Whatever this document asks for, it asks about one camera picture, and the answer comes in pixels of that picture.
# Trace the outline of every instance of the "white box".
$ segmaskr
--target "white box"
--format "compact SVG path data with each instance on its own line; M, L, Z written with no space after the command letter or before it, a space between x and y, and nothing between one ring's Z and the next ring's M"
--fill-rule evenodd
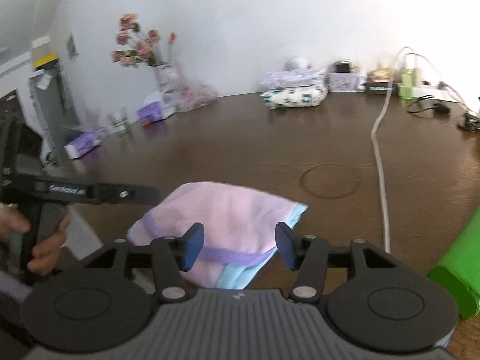
M365 75L354 73L329 73L328 89L330 92L358 92L365 82Z

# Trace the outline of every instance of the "white pouch with green pattern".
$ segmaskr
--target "white pouch with green pattern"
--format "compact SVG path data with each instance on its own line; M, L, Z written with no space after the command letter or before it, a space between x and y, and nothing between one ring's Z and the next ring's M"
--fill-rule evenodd
M318 105L327 96L325 85L309 87L273 89L261 94L268 108L312 107Z

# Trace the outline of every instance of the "bouquet of flowers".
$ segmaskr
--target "bouquet of flowers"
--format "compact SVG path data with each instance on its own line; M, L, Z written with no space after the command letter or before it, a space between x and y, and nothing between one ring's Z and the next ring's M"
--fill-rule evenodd
M157 30L150 30L144 33L137 22L135 13L124 14L119 21L120 31L117 32L115 40L122 46L128 45L127 50L115 50L110 53L113 62L119 62L123 67L136 67L138 63L146 63L148 66L160 66L166 63L162 57L159 42L160 34ZM171 59L171 48L177 39L172 32L169 36L169 59Z

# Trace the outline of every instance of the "finger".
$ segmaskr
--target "finger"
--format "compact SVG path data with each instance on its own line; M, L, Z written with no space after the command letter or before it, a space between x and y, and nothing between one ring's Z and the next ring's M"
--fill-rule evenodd
M57 230L64 232L68 226L70 226L70 216L67 214L58 224Z
M46 274L50 273L53 268L55 268L55 264L57 263L59 256L60 250L57 250L48 256L35 258L27 264L27 269L32 273L45 276Z
M44 239L32 249L32 256L35 258L47 256L58 251L67 240L65 231L57 229L50 237Z
M30 230L30 223L17 209L4 206L0 209L0 227L9 233L12 231L26 233Z

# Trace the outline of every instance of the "brown tabletop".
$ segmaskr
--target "brown tabletop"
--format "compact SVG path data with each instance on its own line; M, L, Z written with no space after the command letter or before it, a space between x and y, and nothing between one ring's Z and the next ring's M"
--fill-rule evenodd
M364 238L382 245L378 175L370 132L383 96L330 93L318 107L267 109L258 94L231 96L128 135L74 162L98 181L159 187L166 196L191 181L257 188L309 205L295 228L334 245ZM480 202L480 136L450 117L409 115L392 99L378 131L392 231L392 254L426 274ZM102 240L124 237L149 207L83 206ZM295 273L276 255L250 287L290 290ZM326 291L345 280L327 276ZM450 344L459 359L480 359L480 318L460 322Z

